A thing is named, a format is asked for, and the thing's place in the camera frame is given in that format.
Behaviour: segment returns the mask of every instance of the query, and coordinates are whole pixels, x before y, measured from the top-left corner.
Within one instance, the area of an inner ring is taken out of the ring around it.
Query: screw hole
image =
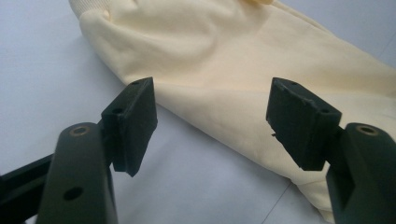
[[[72,129],[70,131],[70,135],[74,137],[82,136],[90,131],[90,128],[87,126],[78,126],[77,128]]]
[[[66,201],[73,201],[81,196],[83,189],[80,187],[74,187],[64,193],[64,199]]]
[[[123,109],[121,109],[121,108],[117,108],[117,109],[113,109],[113,114],[120,114],[120,113],[122,113],[122,111],[123,111]]]
[[[360,126],[356,127],[356,129],[359,132],[367,134],[367,135],[371,135],[371,136],[379,135],[379,132],[376,129],[369,127],[369,126],[360,125]]]

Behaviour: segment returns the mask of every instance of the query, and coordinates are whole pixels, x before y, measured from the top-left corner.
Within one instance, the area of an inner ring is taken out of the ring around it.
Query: pale yellow garment
[[[328,165],[299,169],[265,121],[272,77],[338,108],[342,127],[363,122],[396,136],[396,71],[279,2],[70,2],[82,33],[125,84],[154,77],[158,104],[290,178],[326,220]]]

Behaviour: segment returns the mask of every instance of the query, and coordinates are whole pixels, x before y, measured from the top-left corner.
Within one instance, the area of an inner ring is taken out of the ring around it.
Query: white surface
[[[284,3],[396,67],[394,1]],[[81,36],[67,1],[2,1],[0,24],[5,174],[52,153],[62,129],[97,122],[124,86]],[[324,223],[289,180],[161,107],[158,119],[137,176],[113,175],[120,223]]]

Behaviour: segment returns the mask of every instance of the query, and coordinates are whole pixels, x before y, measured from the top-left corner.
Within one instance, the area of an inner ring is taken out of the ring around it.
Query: black plastic part
[[[274,78],[267,108],[277,140],[304,170],[326,175],[335,221],[396,223],[396,144],[360,123],[338,127],[341,113],[298,83]]]
[[[266,119],[299,167],[323,169],[326,140],[337,132],[340,111],[300,84],[274,77]]]
[[[151,77],[128,85],[103,111],[101,124],[114,170],[130,176],[137,173],[157,122]]]
[[[340,146],[349,175],[332,167],[327,174],[336,222],[396,223],[395,142],[376,127],[350,123]]]
[[[37,214],[51,158],[49,155],[0,177],[0,223],[22,223]]]
[[[109,174],[99,126],[80,123],[65,129],[36,223],[117,223]]]

